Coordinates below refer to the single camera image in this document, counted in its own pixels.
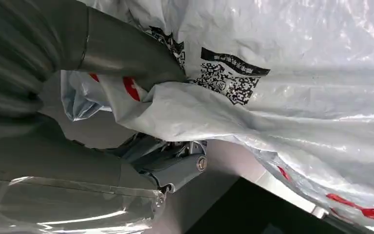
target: crumpled plastic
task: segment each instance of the crumpled plastic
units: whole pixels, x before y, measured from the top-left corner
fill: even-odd
[[[27,176],[0,180],[0,233],[142,233],[164,206],[157,190]]]
[[[244,145],[302,197],[374,226],[374,1],[96,2],[161,41],[189,83],[156,85],[123,108],[123,79],[98,74],[104,95],[87,101],[167,141]]]

